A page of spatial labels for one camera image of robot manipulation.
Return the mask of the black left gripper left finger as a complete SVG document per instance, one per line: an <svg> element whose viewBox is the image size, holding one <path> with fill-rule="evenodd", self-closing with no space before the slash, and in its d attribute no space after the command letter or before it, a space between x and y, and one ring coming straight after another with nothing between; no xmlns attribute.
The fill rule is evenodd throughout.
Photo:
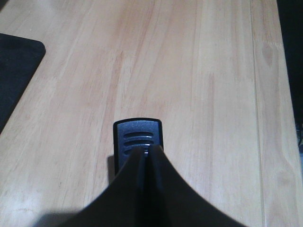
<svg viewBox="0 0 303 227"><path fill-rule="evenodd" d="M145 152L135 148L113 182L86 208L60 227L142 226Z"/></svg>

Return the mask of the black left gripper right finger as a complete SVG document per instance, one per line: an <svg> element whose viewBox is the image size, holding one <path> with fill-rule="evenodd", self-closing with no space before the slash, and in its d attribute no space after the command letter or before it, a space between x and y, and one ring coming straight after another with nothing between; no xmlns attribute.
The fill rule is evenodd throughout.
<svg viewBox="0 0 303 227"><path fill-rule="evenodd" d="M241 227L202 198L166 157L160 145L149 148L145 168L146 224L151 227Z"/></svg>

